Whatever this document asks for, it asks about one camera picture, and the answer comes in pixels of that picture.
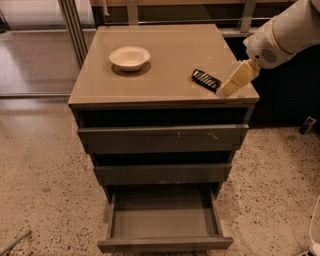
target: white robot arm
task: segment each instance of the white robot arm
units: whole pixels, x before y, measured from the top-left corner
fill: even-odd
[[[299,0],[245,39],[249,60],[242,61],[224,81],[218,95],[228,97],[259,75],[298,52],[320,44],[320,0]]]

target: cabinet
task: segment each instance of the cabinet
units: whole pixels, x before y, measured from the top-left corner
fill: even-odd
[[[138,72],[108,61],[128,44],[151,53]],[[230,246],[214,202],[259,97],[249,84],[220,99],[191,74],[223,79],[235,62],[214,25],[98,29],[69,105],[110,203],[102,252]]]

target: white bowl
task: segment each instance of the white bowl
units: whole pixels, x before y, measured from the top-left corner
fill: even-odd
[[[149,61],[150,53],[141,47],[126,46],[113,51],[109,59],[123,71],[137,71]]]

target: drawer front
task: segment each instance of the drawer front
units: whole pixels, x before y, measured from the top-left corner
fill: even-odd
[[[223,182],[231,164],[96,166],[101,185]]]
[[[103,253],[227,249],[209,184],[125,186],[114,191]]]
[[[248,125],[81,128],[88,154],[237,150]]]

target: drawer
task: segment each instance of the drawer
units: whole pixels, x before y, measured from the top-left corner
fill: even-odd
[[[101,185],[223,182],[232,152],[94,155]]]
[[[88,154],[238,150],[248,125],[80,128]]]
[[[112,194],[103,253],[227,249],[213,185],[119,186]]]
[[[101,185],[223,182],[231,164],[95,166]]]

